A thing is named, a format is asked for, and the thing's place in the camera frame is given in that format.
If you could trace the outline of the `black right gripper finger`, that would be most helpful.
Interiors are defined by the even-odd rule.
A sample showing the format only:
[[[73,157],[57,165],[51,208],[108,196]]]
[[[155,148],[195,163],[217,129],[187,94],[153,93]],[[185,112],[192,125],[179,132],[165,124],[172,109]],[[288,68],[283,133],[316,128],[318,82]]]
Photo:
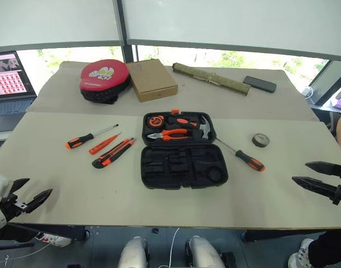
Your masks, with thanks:
[[[337,187],[323,183],[307,176],[293,176],[292,180],[302,188],[326,196],[330,199],[337,197]]]
[[[335,175],[335,176],[341,175],[341,165],[338,165],[338,164],[333,164],[333,163],[323,162],[323,161],[313,161],[313,162],[307,162],[305,166],[316,171],[317,173],[326,174],[326,175]]]

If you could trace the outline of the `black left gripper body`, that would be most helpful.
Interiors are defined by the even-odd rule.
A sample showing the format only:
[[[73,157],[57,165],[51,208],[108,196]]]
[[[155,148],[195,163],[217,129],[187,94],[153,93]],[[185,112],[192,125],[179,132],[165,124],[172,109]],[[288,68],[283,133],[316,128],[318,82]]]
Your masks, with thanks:
[[[1,223],[7,223],[13,218],[20,216],[22,213],[27,213],[27,205],[19,202],[17,198],[18,196],[16,194],[11,193],[1,199]]]

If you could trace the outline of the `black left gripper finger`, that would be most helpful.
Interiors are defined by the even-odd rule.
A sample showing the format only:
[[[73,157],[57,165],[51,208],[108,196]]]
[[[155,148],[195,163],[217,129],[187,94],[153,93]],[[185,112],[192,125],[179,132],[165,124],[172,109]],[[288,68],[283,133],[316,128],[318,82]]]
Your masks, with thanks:
[[[25,213],[33,212],[35,209],[37,209],[47,200],[47,198],[50,196],[52,191],[53,191],[52,189],[48,189],[36,195],[32,201],[26,204],[26,208],[23,211]]]
[[[28,181],[30,180],[30,178],[21,178],[21,179],[17,179],[15,181],[13,181],[10,184],[10,190],[8,192],[8,199],[17,199],[18,196],[15,194],[15,191],[21,189]]]

